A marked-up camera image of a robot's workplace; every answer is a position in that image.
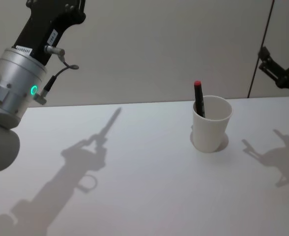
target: cup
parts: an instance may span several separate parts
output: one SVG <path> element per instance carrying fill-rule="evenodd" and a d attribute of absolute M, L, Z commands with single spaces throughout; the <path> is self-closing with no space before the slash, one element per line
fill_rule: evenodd
<path fill-rule="evenodd" d="M 210 153 L 219 148 L 233 108 L 228 101 L 217 96 L 204 96 L 203 101 L 206 118 L 197 114 L 193 104 L 193 144 L 199 151 Z"/>

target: table surface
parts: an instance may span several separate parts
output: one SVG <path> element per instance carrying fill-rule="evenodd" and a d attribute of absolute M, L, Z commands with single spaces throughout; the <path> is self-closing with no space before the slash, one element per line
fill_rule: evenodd
<path fill-rule="evenodd" d="M 192 102 L 28 109 L 0 236 L 289 236 L 289 97 L 230 102 L 212 154 Z"/>

